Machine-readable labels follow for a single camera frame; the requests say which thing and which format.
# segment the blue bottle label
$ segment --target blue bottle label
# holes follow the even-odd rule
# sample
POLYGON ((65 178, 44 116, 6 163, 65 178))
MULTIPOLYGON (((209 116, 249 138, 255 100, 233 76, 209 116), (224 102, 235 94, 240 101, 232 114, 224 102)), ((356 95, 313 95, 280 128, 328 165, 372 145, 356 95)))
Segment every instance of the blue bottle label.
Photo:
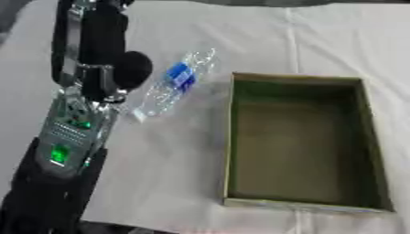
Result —
POLYGON ((187 64, 179 62, 167 71, 171 83, 182 92, 186 92, 195 83, 195 74, 187 64))

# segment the plastic water bottle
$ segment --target plastic water bottle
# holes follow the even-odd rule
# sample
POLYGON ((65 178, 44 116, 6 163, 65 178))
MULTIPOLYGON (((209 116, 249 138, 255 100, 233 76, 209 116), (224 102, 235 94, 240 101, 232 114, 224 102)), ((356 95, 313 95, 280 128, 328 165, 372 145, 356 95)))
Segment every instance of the plastic water bottle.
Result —
POLYGON ((215 49, 187 53, 153 84, 140 106, 131 111, 140 122, 169 110, 193 85, 203 80, 213 69, 215 49))

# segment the white table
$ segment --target white table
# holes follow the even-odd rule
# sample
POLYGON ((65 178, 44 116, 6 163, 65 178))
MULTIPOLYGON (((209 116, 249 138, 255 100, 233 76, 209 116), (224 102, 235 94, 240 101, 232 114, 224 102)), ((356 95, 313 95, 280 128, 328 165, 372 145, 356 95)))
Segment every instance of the white table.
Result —
MULTIPOLYGON (((38 134, 57 88, 49 76, 56 2, 29 5, 0 48, 1 195, 26 145, 38 134)), ((409 12, 410 5, 288 9, 133 4, 128 47, 154 61, 154 76, 204 41, 218 49, 222 67, 164 118, 116 124, 84 218, 180 233, 405 233, 392 214, 222 207, 219 188, 230 72, 362 77, 392 199, 410 228, 409 12)), ((137 101, 144 89, 130 100, 137 101)))

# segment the cardboard box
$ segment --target cardboard box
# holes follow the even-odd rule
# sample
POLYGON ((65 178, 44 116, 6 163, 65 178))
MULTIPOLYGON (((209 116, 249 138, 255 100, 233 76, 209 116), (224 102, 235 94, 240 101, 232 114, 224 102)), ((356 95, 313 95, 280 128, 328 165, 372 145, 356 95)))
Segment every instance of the cardboard box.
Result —
POLYGON ((393 211, 363 83, 234 73, 226 206, 393 211))

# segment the green light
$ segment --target green light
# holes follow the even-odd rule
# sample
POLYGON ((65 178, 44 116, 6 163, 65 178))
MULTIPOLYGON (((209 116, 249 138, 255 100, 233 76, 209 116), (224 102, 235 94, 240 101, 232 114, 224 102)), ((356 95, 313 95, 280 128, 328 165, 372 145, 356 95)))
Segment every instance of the green light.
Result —
POLYGON ((56 144, 51 151, 51 162, 64 166, 69 157, 70 150, 64 145, 56 144))

